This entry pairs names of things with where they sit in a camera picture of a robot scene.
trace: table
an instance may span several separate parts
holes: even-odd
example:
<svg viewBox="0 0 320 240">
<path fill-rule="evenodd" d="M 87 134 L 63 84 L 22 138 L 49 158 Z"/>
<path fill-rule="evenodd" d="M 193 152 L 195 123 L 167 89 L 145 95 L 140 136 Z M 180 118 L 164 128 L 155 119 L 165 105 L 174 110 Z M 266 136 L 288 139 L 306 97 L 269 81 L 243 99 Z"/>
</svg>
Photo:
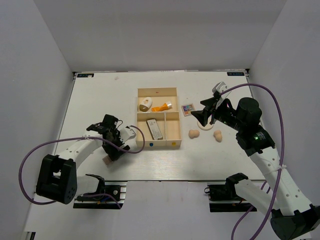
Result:
<svg viewBox="0 0 320 240">
<path fill-rule="evenodd" d="M 247 82 L 245 76 L 228 76 L 226 72 L 103 72 L 94 77 L 77 77 L 65 115 L 60 138 L 82 136 L 85 129 L 100 122 L 105 114 L 123 120 L 123 125 L 137 122 L 137 89 L 177 87 L 179 106 L 193 103 L 197 110 L 203 108 L 201 100 L 212 97 L 212 88 L 224 81 L 230 87 Z M 230 93 L 228 98 L 234 108 L 243 97 L 251 97 L 249 87 Z M 263 180 L 256 165 L 238 146 L 236 131 L 217 122 L 212 130 L 197 127 L 193 116 L 185 117 L 180 110 L 182 144 L 177 150 L 145 150 L 140 154 L 124 154 L 107 167 L 101 148 L 88 157 L 78 169 L 78 175 L 96 174 L 108 181 L 179 180 L 218 181 L 242 172 L 252 180 Z M 190 129 L 199 129 L 200 136 L 190 139 Z M 216 142 L 214 130 L 221 130 L 223 141 Z M 71 142 L 61 142 L 56 153 L 68 148 Z M 132 149 L 135 140 L 129 140 Z"/>
</svg>

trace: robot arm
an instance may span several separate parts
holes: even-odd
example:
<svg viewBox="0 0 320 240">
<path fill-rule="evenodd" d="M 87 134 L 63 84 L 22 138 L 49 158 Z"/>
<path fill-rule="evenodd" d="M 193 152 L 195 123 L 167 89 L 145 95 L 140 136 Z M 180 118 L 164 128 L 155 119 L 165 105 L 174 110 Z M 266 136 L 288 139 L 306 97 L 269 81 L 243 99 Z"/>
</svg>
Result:
<svg viewBox="0 0 320 240">
<path fill-rule="evenodd" d="M 233 109 L 227 94 L 220 94 L 228 89 L 220 82 L 213 89 L 213 97 L 200 103 L 204 109 L 191 114 L 203 125 L 220 121 L 237 131 L 239 146 L 262 172 L 266 181 L 274 190 L 279 168 L 281 178 L 273 205 L 271 226 L 282 240 L 291 240 L 315 229 L 320 223 L 320 206 L 314 207 L 310 200 L 298 188 L 285 166 L 279 165 L 280 157 L 275 143 L 260 125 L 262 111 L 259 103 L 250 97 L 240 99 Z M 225 187 L 231 196 L 239 196 L 249 201 L 260 212 L 266 214 L 271 197 L 258 189 L 248 177 L 237 173 L 226 179 Z"/>
<path fill-rule="evenodd" d="M 117 124 L 116 117 L 106 114 L 101 123 L 92 124 L 86 129 L 84 137 L 103 138 L 119 148 L 129 150 L 130 147 L 126 145 L 126 141 L 133 139 L 136 133 L 128 126 L 119 131 Z M 36 193 L 39 196 L 68 204 L 74 196 L 96 192 L 101 184 L 104 185 L 104 179 L 92 174 L 77 177 L 77 168 L 100 147 L 103 147 L 112 162 L 124 154 L 99 139 L 87 138 L 76 141 L 57 155 L 46 155 L 42 160 Z"/>
</svg>

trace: colorful card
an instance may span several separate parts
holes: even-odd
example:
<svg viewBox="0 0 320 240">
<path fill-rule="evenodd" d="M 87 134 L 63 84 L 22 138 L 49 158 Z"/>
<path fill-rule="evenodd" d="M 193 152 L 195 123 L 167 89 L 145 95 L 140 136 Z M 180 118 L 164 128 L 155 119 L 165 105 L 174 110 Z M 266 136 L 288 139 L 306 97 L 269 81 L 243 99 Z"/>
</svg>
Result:
<svg viewBox="0 0 320 240">
<path fill-rule="evenodd" d="M 192 103 L 186 104 L 186 105 L 182 105 L 181 108 L 182 108 L 183 115 L 185 117 L 186 116 L 190 116 L 191 115 L 191 111 L 195 110 L 195 106 Z"/>
</svg>

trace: peanut-shaped object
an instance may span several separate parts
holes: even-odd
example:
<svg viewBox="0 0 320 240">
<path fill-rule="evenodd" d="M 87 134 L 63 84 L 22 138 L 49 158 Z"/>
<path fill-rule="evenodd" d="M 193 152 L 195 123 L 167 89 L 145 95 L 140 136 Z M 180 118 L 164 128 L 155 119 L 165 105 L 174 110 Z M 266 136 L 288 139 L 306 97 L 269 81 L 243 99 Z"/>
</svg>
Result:
<svg viewBox="0 0 320 240">
<path fill-rule="evenodd" d="M 189 137 L 191 139 L 199 137 L 200 132 L 198 130 L 189 130 Z"/>
<path fill-rule="evenodd" d="M 222 141 L 222 133 L 221 133 L 220 130 L 214 131 L 213 136 L 215 137 L 215 140 L 217 142 L 221 143 L 221 141 Z"/>
</svg>

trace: wall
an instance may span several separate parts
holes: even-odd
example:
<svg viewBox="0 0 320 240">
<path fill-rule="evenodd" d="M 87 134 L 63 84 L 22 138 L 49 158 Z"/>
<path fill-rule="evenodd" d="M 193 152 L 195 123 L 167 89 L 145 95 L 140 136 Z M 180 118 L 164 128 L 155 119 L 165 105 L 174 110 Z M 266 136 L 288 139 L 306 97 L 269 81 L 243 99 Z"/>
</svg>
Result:
<svg viewBox="0 0 320 240">
<path fill-rule="evenodd" d="M 286 0 L 34 0 L 72 71 L 249 68 Z"/>
<path fill-rule="evenodd" d="M 288 0 L 255 59 L 250 79 L 276 95 L 284 120 L 285 159 L 297 185 L 320 205 L 320 4 Z M 280 149 L 276 107 L 268 94 L 252 88 L 266 128 Z M 320 229 L 313 232 L 320 239 Z"/>
<path fill-rule="evenodd" d="M 32 0 L 0 2 L 0 33 L 0 233 L 17 240 L 30 207 L 19 188 L 19 165 L 31 148 L 57 137 L 72 72 Z M 31 196 L 51 149 L 26 163 L 23 181 Z"/>
</svg>

